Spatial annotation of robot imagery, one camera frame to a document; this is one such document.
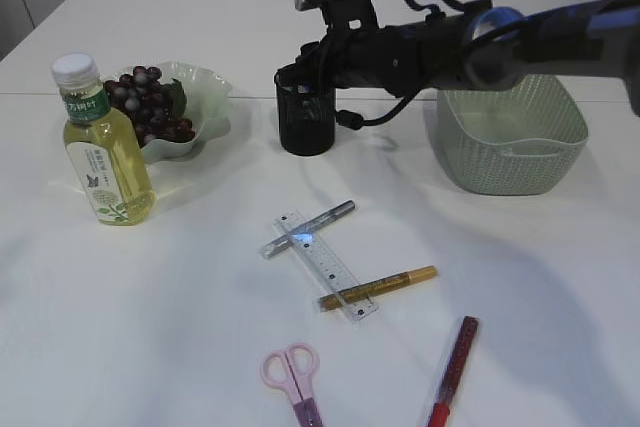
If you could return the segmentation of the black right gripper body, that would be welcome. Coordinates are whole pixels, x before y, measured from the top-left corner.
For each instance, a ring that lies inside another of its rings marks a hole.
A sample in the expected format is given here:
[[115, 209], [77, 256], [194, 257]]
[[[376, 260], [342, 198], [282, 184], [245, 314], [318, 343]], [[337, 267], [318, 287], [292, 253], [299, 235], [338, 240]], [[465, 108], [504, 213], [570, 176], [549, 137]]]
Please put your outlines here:
[[370, 0], [341, 0], [316, 6], [327, 31], [319, 42], [301, 47], [292, 64], [292, 85], [310, 92], [380, 88], [394, 97], [413, 89], [462, 89], [472, 86], [463, 61], [451, 57], [469, 39], [470, 2], [455, 2], [457, 15], [439, 6], [422, 8], [425, 19], [380, 27]]

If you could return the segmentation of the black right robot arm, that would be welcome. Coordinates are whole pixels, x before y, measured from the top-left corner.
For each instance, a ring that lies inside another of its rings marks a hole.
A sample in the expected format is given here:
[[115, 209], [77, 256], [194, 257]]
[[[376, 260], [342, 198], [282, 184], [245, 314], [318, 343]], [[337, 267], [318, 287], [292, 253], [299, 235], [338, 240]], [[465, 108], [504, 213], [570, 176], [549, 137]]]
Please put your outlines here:
[[618, 78], [639, 110], [639, 0], [600, 0], [522, 16], [511, 8], [331, 33], [280, 70], [284, 85], [505, 91], [528, 75]]

